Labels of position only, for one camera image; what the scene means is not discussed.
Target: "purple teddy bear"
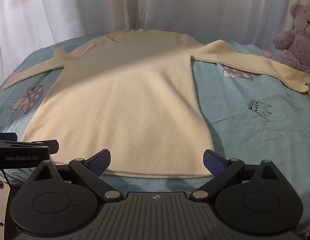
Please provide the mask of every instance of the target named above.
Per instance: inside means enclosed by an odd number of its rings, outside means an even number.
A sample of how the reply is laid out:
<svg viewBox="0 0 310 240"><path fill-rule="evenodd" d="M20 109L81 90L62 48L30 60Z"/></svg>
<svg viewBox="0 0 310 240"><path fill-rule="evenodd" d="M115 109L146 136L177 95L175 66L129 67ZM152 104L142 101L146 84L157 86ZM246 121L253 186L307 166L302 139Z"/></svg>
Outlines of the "purple teddy bear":
<svg viewBox="0 0 310 240"><path fill-rule="evenodd" d="M310 76L310 5L290 8L295 30L277 35L273 44L280 51L280 62Z"/></svg>

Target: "sweater sleeve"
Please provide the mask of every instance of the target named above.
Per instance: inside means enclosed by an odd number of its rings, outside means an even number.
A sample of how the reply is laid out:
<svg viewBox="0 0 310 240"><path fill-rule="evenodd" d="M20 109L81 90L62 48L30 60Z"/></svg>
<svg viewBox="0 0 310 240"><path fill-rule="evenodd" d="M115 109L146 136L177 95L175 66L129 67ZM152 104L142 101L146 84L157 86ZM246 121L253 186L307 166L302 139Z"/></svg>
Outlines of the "sweater sleeve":
<svg viewBox="0 0 310 240"><path fill-rule="evenodd" d="M22 72L19 72L15 76L13 76L11 79L7 81L7 83L4 85L3 89L6 89L14 84L16 84L19 81L22 81L26 78L38 75L40 73L57 69L57 68L63 68L68 62L75 60L82 55L84 55L87 51L92 49L96 44L95 40L91 40L84 45L78 47L77 49L73 50L70 53L66 53L62 48L56 48L53 52L53 57L40 62Z"/></svg>
<svg viewBox="0 0 310 240"><path fill-rule="evenodd" d="M194 60L220 63L249 73L269 75L279 79L284 85L297 92L309 90L307 85L310 83L310 77L308 74L266 57L238 53L225 41L218 40L203 45L189 35L177 34L176 42Z"/></svg>

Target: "cream sweater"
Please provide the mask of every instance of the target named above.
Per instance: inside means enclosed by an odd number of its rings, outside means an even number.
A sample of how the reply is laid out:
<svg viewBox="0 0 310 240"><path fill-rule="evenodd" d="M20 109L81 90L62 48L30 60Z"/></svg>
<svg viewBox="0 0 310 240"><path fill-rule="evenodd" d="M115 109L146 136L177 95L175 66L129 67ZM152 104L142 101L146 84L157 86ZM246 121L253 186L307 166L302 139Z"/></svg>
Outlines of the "cream sweater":
<svg viewBox="0 0 310 240"><path fill-rule="evenodd" d="M235 52L224 41L206 46L186 34L120 31L18 73L20 80L63 67L22 141L57 139L51 159L67 164L107 148L107 174L148 178L210 175L203 153L213 149L200 113L191 59L263 73L307 92L309 77L268 58Z"/></svg>

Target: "teddy bear's arm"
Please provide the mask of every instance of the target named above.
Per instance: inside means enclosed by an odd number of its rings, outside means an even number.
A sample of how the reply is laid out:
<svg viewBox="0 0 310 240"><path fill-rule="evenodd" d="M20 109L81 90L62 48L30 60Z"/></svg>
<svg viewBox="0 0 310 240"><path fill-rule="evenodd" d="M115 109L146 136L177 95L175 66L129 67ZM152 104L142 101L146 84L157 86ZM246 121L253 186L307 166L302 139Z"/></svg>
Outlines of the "teddy bear's arm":
<svg viewBox="0 0 310 240"><path fill-rule="evenodd" d="M284 31L273 39L273 44L276 49L287 49L293 42L297 32L296 31Z"/></svg>

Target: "teal bedsheet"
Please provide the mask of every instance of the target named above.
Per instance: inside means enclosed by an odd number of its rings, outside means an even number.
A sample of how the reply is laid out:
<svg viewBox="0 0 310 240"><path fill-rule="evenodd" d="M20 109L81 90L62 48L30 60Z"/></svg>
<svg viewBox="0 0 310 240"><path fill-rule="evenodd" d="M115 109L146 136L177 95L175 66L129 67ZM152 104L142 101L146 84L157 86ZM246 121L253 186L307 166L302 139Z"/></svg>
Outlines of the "teal bedsheet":
<svg viewBox="0 0 310 240"><path fill-rule="evenodd" d="M96 36L64 41L55 46L72 51ZM203 44L216 39L195 36ZM241 46L227 41L236 51L264 56L255 46ZM52 47L30 54L16 69L20 71L52 57ZM212 134L215 152L247 164L272 160L301 197L304 214L298 231L310 227L310 100L307 94L293 91L267 75L236 73L220 64L192 62L194 83L201 112ZM23 80L6 90L0 87L0 132L15 132L21 138L45 94L62 69ZM27 90L42 86L43 94L30 111L29 105L16 101L27 96ZM24 182L32 169L6 170L11 183ZM128 191L190 194L211 178L136 179L102 175L101 178L126 194Z"/></svg>

